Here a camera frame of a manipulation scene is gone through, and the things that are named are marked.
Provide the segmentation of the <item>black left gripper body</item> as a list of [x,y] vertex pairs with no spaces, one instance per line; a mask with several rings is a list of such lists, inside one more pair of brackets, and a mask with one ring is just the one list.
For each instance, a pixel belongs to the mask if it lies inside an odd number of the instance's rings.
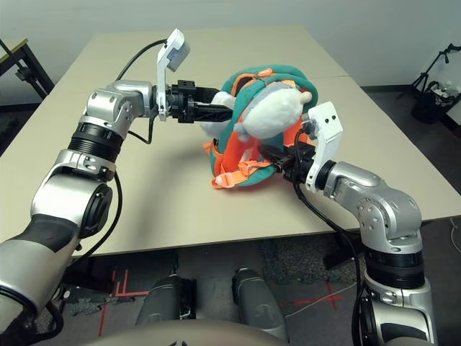
[[169,114],[179,123],[193,123],[197,102],[200,102],[199,89],[194,81],[178,80],[169,87],[167,93]]

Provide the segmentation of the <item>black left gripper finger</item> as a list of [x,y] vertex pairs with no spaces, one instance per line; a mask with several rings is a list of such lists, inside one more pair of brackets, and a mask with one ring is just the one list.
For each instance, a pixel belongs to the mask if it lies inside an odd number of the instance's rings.
[[224,105],[194,104],[194,121],[221,123],[233,117],[232,109]]
[[219,92],[219,89],[211,87],[196,87],[196,102],[211,104],[214,96]]

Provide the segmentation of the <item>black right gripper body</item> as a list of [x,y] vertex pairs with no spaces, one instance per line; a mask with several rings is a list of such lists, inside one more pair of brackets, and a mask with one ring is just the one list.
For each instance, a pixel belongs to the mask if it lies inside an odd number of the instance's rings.
[[294,146],[285,146],[283,154],[287,159],[282,165],[284,168],[283,178],[289,182],[305,182],[313,165],[315,146],[300,142],[297,145],[297,150]]

